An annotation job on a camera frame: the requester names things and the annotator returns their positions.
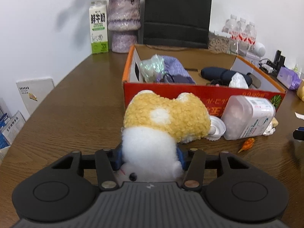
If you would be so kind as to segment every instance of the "brown tabletop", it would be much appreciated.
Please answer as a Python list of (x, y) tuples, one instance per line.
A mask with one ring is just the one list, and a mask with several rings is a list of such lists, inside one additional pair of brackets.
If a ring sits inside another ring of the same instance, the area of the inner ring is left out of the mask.
[[(72, 150), (92, 154), (120, 142), (124, 117), (121, 76), (126, 58), (115, 53), (88, 57), (26, 122), (0, 166), (1, 228), (18, 220), (11, 194), (19, 182)], [(292, 132), (304, 126), (304, 121), (296, 118), (295, 111), (304, 114), (304, 103), (289, 91), (275, 116), (279, 121), (276, 132), (256, 137), (253, 148), (239, 156), (285, 184), (290, 200), (282, 220), (290, 227), (304, 227), (304, 144), (303, 149), (295, 149), (292, 142)], [(236, 153), (243, 142), (201, 139), (188, 146), (201, 147), (208, 154)], [(209, 171), (206, 182), (215, 177)], [(93, 170), (85, 171), (85, 178), (97, 182)]]

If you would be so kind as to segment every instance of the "white wall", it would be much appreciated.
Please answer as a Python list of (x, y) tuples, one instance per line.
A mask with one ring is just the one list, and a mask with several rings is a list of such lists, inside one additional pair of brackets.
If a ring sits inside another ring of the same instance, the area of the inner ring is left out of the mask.
[[(93, 0), (0, 0), (0, 99), (9, 113), (29, 114), (16, 81), (51, 77), (58, 84), (91, 54), (88, 8)], [(210, 30), (230, 13), (256, 23), (266, 57), (282, 50), (287, 63), (304, 61), (304, 0), (212, 0)]]

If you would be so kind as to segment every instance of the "stuffed animal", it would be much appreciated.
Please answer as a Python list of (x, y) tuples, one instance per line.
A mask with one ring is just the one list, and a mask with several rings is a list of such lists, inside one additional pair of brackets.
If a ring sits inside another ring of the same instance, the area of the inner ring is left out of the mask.
[(194, 94), (171, 100), (151, 90), (139, 92), (124, 117), (120, 180), (133, 181), (135, 175), (143, 182), (175, 181), (183, 173), (176, 144), (201, 139), (210, 128), (208, 111)]

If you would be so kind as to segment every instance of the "milk carton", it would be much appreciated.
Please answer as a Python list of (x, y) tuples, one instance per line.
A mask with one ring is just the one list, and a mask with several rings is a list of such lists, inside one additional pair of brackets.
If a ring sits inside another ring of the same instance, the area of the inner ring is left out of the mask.
[(92, 53), (108, 52), (107, 1), (92, 2), (89, 15)]

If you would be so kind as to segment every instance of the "purple knit fabric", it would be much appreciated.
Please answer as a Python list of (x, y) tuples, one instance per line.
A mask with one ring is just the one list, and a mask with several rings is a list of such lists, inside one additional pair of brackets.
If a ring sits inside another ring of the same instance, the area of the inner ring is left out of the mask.
[[(188, 72), (184, 69), (183, 65), (178, 59), (172, 56), (163, 55), (165, 69), (164, 71), (172, 76), (181, 75), (188, 78), (189, 83), (195, 84), (195, 81), (191, 78)], [(156, 82), (160, 82), (163, 78), (162, 74), (159, 74), (156, 78)]]

